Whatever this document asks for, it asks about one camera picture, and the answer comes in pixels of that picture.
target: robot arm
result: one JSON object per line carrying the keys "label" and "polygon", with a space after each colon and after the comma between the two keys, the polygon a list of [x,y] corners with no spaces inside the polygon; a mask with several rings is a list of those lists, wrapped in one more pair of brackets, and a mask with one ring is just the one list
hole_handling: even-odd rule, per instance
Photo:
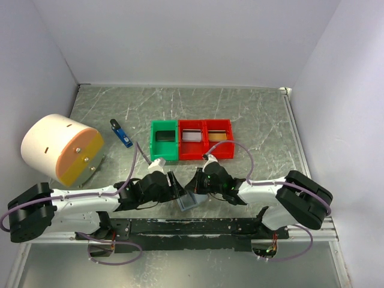
{"label": "robot arm", "polygon": [[52,232],[97,232],[108,212],[137,209],[139,205],[175,200],[186,193],[220,193],[233,205],[265,203],[258,218],[260,229],[275,231],[280,227],[301,223],[311,229],[319,229],[326,216],[326,208],[315,198],[283,184],[296,183],[321,197],[327,204],[332,194],[303,174],[291,171],[284,178],[268,181],[270,185],[250,185],[245,179],[232,178],[219,165],[215,157],[207,156],[203,168],[198,168],[194,178],[185,188],[176,180],[173,172],[164,173],[164,160],[155,160],[150,173],[143,179],[131,179],[128,185],[116,193],[123,182],[94,190],[51,190],[48,183],[37,184],[8,204],[8,209],[43,197],[56,200],[31,205],[10,214],[12,242],[25,242]]}
{"label": "robot arm", "polygon": [[186,189],[197,194],[212,191],[220,193],[224,200],[233,205],[265,203],[268,209],[262,215],[262,224],[270,230],[296,223],[314,230],[321,228],[327,216],[326,207],[314,197],[284,184],[294,183],[310,190],[328,205],[331,204],[333,196],[302,173],[290,171],[286,177],[252,181],[250,185],[245,179],[232,178],[213,155],[207,155],[206,159],[203,169],[197,170]]}

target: white wall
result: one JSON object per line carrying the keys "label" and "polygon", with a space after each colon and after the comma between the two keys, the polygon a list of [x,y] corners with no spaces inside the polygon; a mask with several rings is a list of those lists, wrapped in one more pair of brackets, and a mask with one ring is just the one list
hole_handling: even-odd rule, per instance
{"label": "white wall", "polygon": [[[50,113],[68,114],[76,83],[30,0],[0,4],[0,214],[10,200],[47,177],[20,156],[27,130]],[[18,248],[0,231],[0,287]]]}
{"label": "white wall", "polygon": [[384,2],[342,0],[293,89],[354,287],[384,286]]}
{"label": "white wall", "polygon": [[340,0],[34,0],[80,83],[292,87]]}

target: metal frame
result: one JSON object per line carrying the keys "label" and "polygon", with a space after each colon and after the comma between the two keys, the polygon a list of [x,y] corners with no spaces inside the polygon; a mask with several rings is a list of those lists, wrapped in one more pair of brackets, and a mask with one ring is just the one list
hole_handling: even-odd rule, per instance
{"label": "metal frame", "polygon": [[307,164],[307,159],[305,158],[304,149],[301,145],[301,141],[300,141],[300,137],[299,137],[299,131],[298,131],[298,128],[296,126],[296,121],[295,121],[295,117],[293,116],[292,108],[290,106],[289,97],[288,97],[288,95],[283,95],[283,98],[284,98],[284,102],[286,104],[286,111],[287,111],[287,115],[289,117],[290,128],[292,129],[293,136],[295,138],[296,149],[298,150],[298,153],[299,153],[301,168],[303,169],[304,174],[306,176],[308,176],[309,178],[311,178],[310,169],[309,169],[308,164]]}
{"label": "metal frame", "polygon": [[341,252],[340,243],[338,241],[329,242],[332,258],[335,263],[336,272],[340,285],[345,288],[352,288],[352,281],[348,275],[346,263]]}
{"label": "metal frame", "polygon": [[20,244],[5,288],[18,288],[30,249],[31,244]]}

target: white container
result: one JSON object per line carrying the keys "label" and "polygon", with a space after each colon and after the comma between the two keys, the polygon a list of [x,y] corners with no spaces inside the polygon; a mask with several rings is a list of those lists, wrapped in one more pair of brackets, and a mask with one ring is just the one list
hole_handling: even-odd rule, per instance
{"label": "white container", "polygon": [[94,128],[58,114],[45,116],[25,135],[24,161],[64,184],[79,186],[91,177],[103,158],[104,140]]}

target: red box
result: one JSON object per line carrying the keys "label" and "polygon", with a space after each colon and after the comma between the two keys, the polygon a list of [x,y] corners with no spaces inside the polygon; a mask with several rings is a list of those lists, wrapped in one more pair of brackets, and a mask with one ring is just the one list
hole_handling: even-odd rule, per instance
{"label": "red box", "polygon": [[[207,139],[208,131],[210,130],[224,130],[227,134],[227,140],[233,140],[232,126],[229,119],[207,119],[205,120],[206,129],[207,129]],[[212,142],[208,140],[208,149],[217,144],[218,142]],[[216,147],[211,153],[217,159],[232,159],[235,154],[235,144],[234,143],[224,143]]]}
{"label": "red box", "polygon": [[[179,120],[179,160],[203,160],[208,151],[208,131],[204,120]],[[202,131],[201,142],[183,142],[184,129],[198,129]]]}

